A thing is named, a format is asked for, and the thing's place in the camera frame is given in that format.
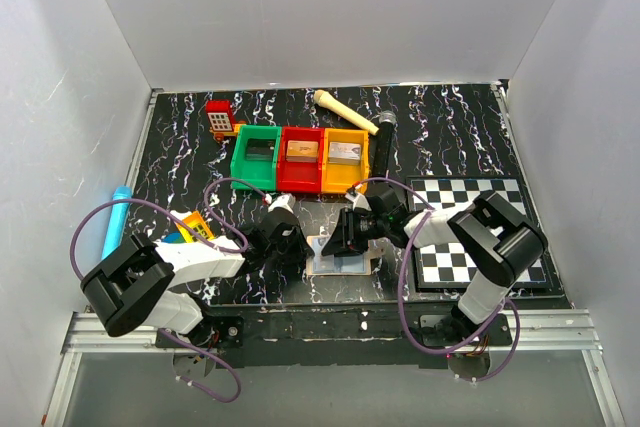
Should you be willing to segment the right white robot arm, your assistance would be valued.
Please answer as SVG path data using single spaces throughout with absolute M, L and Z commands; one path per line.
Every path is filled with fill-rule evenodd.
M 340 210 L 336 227 L 322 245 L 324 257 L 361 255 L 369 242 L 388 239 L 407 252 L 459 243 L 476 266 L 451 318 L 466 329 L 484 323 L 523 272 L 548 248 L 542 230 L 494 190 L 460 207 L 409 211 L 389 181 L 375 178 L 361 194 L 348 191 L 352 205 Z

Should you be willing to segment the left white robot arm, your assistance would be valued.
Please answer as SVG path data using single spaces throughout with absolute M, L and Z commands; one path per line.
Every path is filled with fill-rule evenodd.
M 206 330 L 210 314 L 175 287 L 244 276 L 268 262 L 298 265 L 312 256 L 292 209 L 280 205 L 261 222 L 211 240 L 197 235 L 192 243 L 171 244 L 133 234 L 82 276 L 80 288 L 111 337 L 150 326 L 192 338 Z

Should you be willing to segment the card box in yellow bin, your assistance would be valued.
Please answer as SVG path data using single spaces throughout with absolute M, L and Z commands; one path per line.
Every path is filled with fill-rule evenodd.
M 359 165 L 362 160 L 362 146 L 351 142 L 330 142 L 328 162 L 341 165 Z

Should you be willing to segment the card box in red bin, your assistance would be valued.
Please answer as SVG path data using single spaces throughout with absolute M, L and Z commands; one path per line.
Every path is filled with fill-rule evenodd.
M 319 143 L 316 141 L 289 140 L 286 144 L 285 159 L 288 162 L 315 163 L 318 152 Z

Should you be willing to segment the black microphone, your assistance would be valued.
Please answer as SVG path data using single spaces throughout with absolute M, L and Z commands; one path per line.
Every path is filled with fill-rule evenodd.
M 392 111 L 383 111 L 379 115 L 378 131 L 375 134 L 375 151 L 371 167 L 372 177 L 385 177 L 388 171 L 397 118 Z

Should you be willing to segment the yellow plastic bin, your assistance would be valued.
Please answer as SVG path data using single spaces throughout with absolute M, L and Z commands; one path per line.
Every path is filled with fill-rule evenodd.
M 360 148 L 359 159 L 352 161 L 331 160 L 330 147 L 333 143 L 358 145 Z M 321 192 L 324 194 L 345 194 L 347 189 L 366 179 L 369 173 L 369 133 L 365 130 L 325 128 Z

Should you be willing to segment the black white chessboard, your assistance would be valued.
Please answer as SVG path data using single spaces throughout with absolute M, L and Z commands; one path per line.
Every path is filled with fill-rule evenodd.
M 521 214 L 532 217 L 529 202 L 515 177 L 432 177 L 413 176 L 406 184 L 416 193 L 407 197 L 409 209 L 420 211 L 426 205 L 442 210 L 465 204 L 484 191 L 495 191 Z M 458 290 L 466 288 L 476 274 L 476 264 L 459 243 L 423 247 L 414 253 L 413 274 L 417 289 Z M 523 272 L 515 291 L 552 291 L 558 288 L 555 268 L 545 255 Z

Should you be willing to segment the red plastic bin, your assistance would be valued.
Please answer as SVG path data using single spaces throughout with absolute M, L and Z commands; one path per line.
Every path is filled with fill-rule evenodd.
M 276 168 L 278 191 L 319 194 L 324 130 L 285 126 L 281 130 Z

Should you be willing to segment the green plastic bin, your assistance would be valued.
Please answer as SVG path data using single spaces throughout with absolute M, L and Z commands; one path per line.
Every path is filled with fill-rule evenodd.
M 231 161 L 233 189 L 249 190 L 244 180 L 265 192 L 276 190 L 281 133 L 280 126 L 241 126 Z

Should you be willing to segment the yellow green toy block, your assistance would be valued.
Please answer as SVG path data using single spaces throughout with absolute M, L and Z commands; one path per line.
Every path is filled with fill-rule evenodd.
M 196 232 L 201 237 L 206 238 L 208 241 L 215 238 L 215 235 L 210 230 L 209 225 L 198 211 L 178 212 L 172 210 L 171 214 L 184 222 L 187 225 L 187 228 L 183 227 L 181 224 L 177 224 L 177 231 L 165 236 L 162 239 L 164 243 L 180 244 L 198 242 L 198 238 L 193 235 L 192 231 Z

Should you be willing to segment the red toy block building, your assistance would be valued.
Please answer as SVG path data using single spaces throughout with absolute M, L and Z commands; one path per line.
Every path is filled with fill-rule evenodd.
M 210 124 L 210 133 L 218 143 L 226 138 L 237 137 L 240 129 L 246 124 L 234 117 L 230 100 L 209 100 L 205 105 L 205 113 Z

